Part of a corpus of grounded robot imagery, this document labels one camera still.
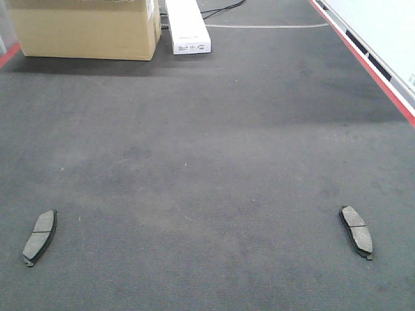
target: red stripe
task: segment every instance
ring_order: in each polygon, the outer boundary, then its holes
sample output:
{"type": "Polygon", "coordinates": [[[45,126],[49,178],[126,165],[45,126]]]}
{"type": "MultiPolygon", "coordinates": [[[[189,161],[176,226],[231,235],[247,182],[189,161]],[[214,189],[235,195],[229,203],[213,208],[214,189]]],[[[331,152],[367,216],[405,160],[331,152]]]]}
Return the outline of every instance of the red stripe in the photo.
{"type": "MultiPolygon", "coordinates": [[[[310,0],[311,4],[321,13],[321,15],[332,24],[330,20],[328,20],[320,6],[316,4],[313,0],[310,0]]],[[[353,55],[358,59],[358,61],[362,64],[362,66],[367,70],[367,72],[372,76],[372,78],[376,81],[377,85],[385,92],[385,94],[389,97],[389,99],[395,104],[395,106],[400,110],[400,112],[407,118],[409,123],[415,127],[415,115],[409,111],[405,105],[396,97],[394,92],[389,88],[389,86],[379,77],[379,75],[369,66],[369,64],[365,61],[365,59],[357,52],[356,48],[350,44],[350,42],[346,39],[346,35],[338,31],[337,28],[333,27],[337,34],[341,37],[343,42],[349,48],[349,50],[353,53],[353,55]]]]}
{"type": "Polygon", "coordinates": [[[0,57],[0,69],[2,66],[6,65],[6,63],[13,58],[14,55],[16,55],[17,52],[20,51],[20,44],[17,42],[15,45],[13,45],[6,54],[2,55],[0,57]]]}

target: white cardboard box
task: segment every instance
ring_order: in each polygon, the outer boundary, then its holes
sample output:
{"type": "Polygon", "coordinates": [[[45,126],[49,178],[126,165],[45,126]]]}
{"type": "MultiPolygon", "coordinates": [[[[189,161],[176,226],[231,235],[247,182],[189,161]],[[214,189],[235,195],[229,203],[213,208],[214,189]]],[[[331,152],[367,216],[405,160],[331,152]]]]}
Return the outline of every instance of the white cardboard box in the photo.
{"type": "Polygon", "coordinates": [[[210,53],[210,36],[196,0],[165,2],[173,54],[210,53]]]}

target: brake pad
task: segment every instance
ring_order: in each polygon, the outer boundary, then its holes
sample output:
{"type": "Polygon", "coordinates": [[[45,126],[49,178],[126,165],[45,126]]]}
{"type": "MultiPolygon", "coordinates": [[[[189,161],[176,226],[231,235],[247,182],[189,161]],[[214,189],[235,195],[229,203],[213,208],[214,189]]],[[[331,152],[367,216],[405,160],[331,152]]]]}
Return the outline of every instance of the brake pad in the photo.
{"type": "Polygon", "coordinates": [[[33,267],[41,257],[51,243],[55,231],[56,211],[47,211],[41,214],[23,250],[23,260],[28,267],[33,267]]]}
{"type": "Polygon", "coordinates": [[[356,252],[360,256],[366,257],[367,260],[372,260],[374,251],[372,236],[357,211],[351,206],[344,206],[340,210],[340,218],[349,233],[356,252]]]}

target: black cable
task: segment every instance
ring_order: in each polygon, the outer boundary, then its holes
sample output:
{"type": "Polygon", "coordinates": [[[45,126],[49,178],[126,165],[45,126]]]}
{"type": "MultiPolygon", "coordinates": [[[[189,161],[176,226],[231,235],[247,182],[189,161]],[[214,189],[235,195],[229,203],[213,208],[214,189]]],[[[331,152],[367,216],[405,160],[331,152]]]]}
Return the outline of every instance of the black cable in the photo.
{"type": "MultiPolygon", "coordinates": [[[[243,5],[246,1],[247,0],[240,0],[238,3],[234,3],[232,5],[228,5],[228,6],[225,6],[223,8],[214,8],[212,10],[201,11],[200,13],[201,14],[210,13],[208,16],[204,16],[203,17],[203,20],[205,20],[205,19],[207,19],[209,17],[214,16],[215,14],[218,14],[219,12],[222,12],[222,11],[225,11],[225,10],[231,10],[233,8],[237,8],[238,6],[243,5]]],[[[160,13],[160,16],[161,17],[167,17],[167,14],[166,13],[160,13]]],[[[161,29],[169,29],[169,26],[164,26],[161,29]]]]}
{"type": "Polygon", "coordinates": [[[215,14],[218,14],[219,12],[225,11],[225,10],[231,10],[233,8],[237,8],[238,6],[243,5],[246,2],[246,0],[240,0],[238,3],[234,3],[233,5],[228,5],[225,6],[223,8],[215,8],[213,10],[207,10],[207,11],[202,11],[201,14],[205,14],[205,13],[211,13],[208,16],[203,17],[203,19],[207,19],[209,17],[214,16],[215,14]]]}

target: label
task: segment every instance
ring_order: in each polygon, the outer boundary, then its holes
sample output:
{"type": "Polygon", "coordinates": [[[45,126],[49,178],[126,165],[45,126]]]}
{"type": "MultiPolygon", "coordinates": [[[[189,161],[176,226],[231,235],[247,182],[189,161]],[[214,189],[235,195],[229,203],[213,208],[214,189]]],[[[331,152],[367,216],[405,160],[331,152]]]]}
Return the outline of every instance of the label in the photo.
{"type": "Polygon", "coordinates": [[[179,45],[178,46],[178,50],[180,52],[184,52],[184,51],[203,51],[205,49],[205,45],[204,44],[199,44],[199,45],[179,45]]]}
{"type": "Polygon", "coordinates": [[[412,73],[409,78],[409,87],[413,90],[415,90],[415,73],[412,73]]]}
{"type": "Polygon", "coordinates": [[[146,3],[147,3],[147,17],[148,17],[148,20],[150,20],[154,12],[154,0],[146,0],[146,3]]]}

